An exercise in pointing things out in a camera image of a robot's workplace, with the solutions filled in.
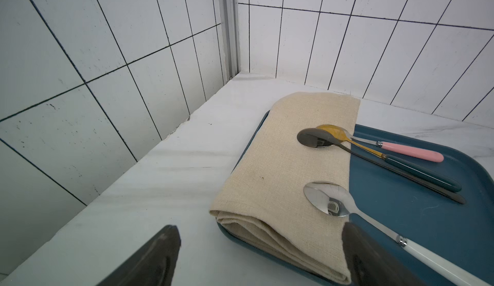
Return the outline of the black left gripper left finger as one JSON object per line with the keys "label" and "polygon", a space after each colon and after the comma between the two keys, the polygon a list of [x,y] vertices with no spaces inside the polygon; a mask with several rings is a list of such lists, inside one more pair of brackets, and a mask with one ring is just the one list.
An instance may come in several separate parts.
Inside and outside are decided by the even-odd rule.
{"label": "black left gripper left finger", "polygon": [[171,285],[181,247],[177,226],[167,225],[100,285]]}

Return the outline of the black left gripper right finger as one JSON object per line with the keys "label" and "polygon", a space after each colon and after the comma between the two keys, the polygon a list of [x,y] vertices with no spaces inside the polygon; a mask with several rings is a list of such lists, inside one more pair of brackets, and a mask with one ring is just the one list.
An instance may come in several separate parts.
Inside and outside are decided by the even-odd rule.
{"label": "black left gripper right finger", "polygon": [[354,285],[424,284],[358,225],[344,224],[342,242]]}

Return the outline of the dark teal tray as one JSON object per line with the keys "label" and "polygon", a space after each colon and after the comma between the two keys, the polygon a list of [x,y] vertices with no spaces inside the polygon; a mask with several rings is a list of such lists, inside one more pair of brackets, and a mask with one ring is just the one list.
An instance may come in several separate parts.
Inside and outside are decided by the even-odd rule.
{"label": "dark teal tray", "polygon": [[[267,121],[268,113],[269,111],[262,115],[262,118],[254,117],[258,119],[254,122],[256,124],[248,123],[247,128],[240,127],[239,130],[226,132],[226,140],[222,142],[227,144],[228,140],[230,147],[238,145],[240,148],[236,149],[240,153],[239,157],[235,158],[234,169],[263,123]],[[357,206],[371,217],[493,285],[493,176],[476,160],[451,147],[359,124],[355,125],[355,134],[357,137],[370,137],[371,140],[391,141],[434,150],[445,156],[442,163],[434,164],[398,155],[458,180],[463,187],[459,195],[466,199],[466,204],[456,203],[358,157],[351,158],[349,192]],[[426,285],[453,285],[406,253],[396,243],[392,243],[391,239],[360,217],[352,215],[350,221],[362,228],[380,247],[384,247]],[[339,285],[235,238],[224,226],[218,224],[218,227],[232,242],[272,263],[279,264],[319,285]]]}

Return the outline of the beige folded cloth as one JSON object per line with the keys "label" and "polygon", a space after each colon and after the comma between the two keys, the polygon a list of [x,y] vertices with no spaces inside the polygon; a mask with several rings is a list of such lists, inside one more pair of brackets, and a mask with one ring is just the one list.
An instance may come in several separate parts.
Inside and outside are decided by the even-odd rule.
{"label": "beige folded cloth", "polygon": [[310,148],[297,134],[330,124],[354,130],[360,101],[333,93],[294,93],[276,102],[210,207],[237,238],[303,270],[348,285],[344,218],[317,210],[307,183],[349,188],[351,157],[337,147]]}

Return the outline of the black spoon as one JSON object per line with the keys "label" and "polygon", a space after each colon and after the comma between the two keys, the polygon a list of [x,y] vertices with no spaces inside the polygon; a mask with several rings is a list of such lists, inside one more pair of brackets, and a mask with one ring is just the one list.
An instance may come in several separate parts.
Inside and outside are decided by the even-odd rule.
{"label": "black spoon", "polygon": [[466,204],[466,200],[463,196],[459,195],[457,192],[451,192],[445,188],[442,188],[438,185],[429,183],[428,181],[421,179],[419,177],[416,177],[415,175],[408,174],[404,170],[400,170],[399,168],[390,165],[386,162],[381,162],[377,161],[375,159],[371,159],[370,157],[364,156],[362,154],[359,154],[350,148],[347,148],[342,144],[342,142],[336,138],[334,138],[330,133],[328,133],[325,130],[322,129],[316,129],[316,128],[310,128],[310,129],[304,129],[300,131],[297,135],[297,140],[303,144],[304,146],[311,147],[311,148],[326,148],[330,147],[332,145],[341,148],[342,150],[359,157],[360,159],[367,161],[369,163],[372,163],[374,165],[377,165],[381,168],[384,168],[392,173],[398,174],[402,177],[405,177],[415,183],[418,183],[442,196],[445,196],[446,198],[449,198],[450,200],[453,200],[459,204]]}

